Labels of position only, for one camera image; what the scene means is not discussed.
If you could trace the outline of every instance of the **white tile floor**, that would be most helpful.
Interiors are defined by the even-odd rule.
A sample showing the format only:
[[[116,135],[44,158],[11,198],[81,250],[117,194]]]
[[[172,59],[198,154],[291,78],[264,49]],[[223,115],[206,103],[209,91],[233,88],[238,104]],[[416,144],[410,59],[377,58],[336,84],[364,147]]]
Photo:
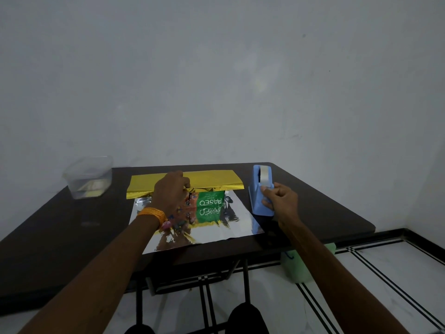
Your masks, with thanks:
[[[443,329],[444,264],[406,242],[352,250],[337,254],[337,258],[410,333],[439,333]],[[342,333],[314,282],[292,284],[281,266],[253,269],[249,281],[251,302],[261,311],[271,333]],[[216,321],[224,322],[244,302],[242,273],[210,285],[210,291]],[[134,293],[124,295],[105,333],[123,334],[132,326],[136,322],[135,304]],[[0,318],[0,333],[17,333],[35,313]],[[143,318],[159,334],[204,328],[199,288],[154,297],[144,291]]]

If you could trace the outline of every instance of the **clear plastic container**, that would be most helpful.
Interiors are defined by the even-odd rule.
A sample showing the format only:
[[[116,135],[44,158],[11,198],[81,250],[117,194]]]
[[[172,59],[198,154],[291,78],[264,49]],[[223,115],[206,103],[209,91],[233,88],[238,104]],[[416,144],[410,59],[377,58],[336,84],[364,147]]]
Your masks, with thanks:
[[[113,157],[83,157],[71,164],[62,177],[74,199],[101,196],[111,185]]]

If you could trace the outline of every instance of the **orange thread bracelet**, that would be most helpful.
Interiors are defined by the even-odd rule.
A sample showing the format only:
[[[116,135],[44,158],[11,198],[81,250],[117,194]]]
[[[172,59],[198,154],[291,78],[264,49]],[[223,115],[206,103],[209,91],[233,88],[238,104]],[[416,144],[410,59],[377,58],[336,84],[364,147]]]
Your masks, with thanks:
[[[164,224],[164,222],[166,222],[168,220],[163,211],[158,210],[157,208],[154,208],[154,207],[145,207],[137,215],[153,215],[153,216],[155,216],[159,220],[159,227],[161,227]]]

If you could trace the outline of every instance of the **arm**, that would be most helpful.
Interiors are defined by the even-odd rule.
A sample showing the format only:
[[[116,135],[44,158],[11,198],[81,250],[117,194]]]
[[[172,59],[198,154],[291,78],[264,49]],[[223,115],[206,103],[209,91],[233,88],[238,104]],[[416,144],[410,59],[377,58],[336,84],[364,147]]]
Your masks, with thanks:
[[[281,230],[291,241],[329,308],[345,334],[408,332],[398,320],[329,252],[298,217],[298,196],[290,188],[275,183],[272,190],[262,187],[275,210]]]
[[[151,207],[169,215],[190,187],[181,171],[156,183]],[[153,215],[140,215],[19,332],[103,333],[116,310],[131,274],[159,228]]]

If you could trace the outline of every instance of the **yellow paper in container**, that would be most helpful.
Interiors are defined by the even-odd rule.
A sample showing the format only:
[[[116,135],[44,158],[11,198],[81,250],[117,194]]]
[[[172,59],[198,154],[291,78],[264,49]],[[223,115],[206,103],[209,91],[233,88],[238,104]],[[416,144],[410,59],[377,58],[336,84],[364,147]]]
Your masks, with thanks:
[[[165,173],[139,174],[131,176],[127,189],[127,199],[151,196],[154,185]],[[189,192],[240,190],[244,188],[241,179],[233,170],[207,170],[184,172],[190,178]]]

